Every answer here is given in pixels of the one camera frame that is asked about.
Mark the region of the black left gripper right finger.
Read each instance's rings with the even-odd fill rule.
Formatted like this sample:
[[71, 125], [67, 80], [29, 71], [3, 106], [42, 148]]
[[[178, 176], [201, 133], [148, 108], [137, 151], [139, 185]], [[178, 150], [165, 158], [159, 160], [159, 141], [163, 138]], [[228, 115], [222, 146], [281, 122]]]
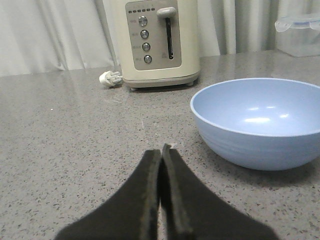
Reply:
[[168, 144], [162, 150], [159, 192], [170, 240], [278, 239], [271, 227], [209, 190]]

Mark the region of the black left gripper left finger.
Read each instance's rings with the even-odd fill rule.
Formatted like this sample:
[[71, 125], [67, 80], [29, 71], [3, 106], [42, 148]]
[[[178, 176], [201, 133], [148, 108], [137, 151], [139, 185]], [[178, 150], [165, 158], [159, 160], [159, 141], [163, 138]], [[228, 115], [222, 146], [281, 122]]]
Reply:
[[57, 240], [155, 240], [161, 152], [144, 152], [132, 175], [105, 203], [62, 229]]

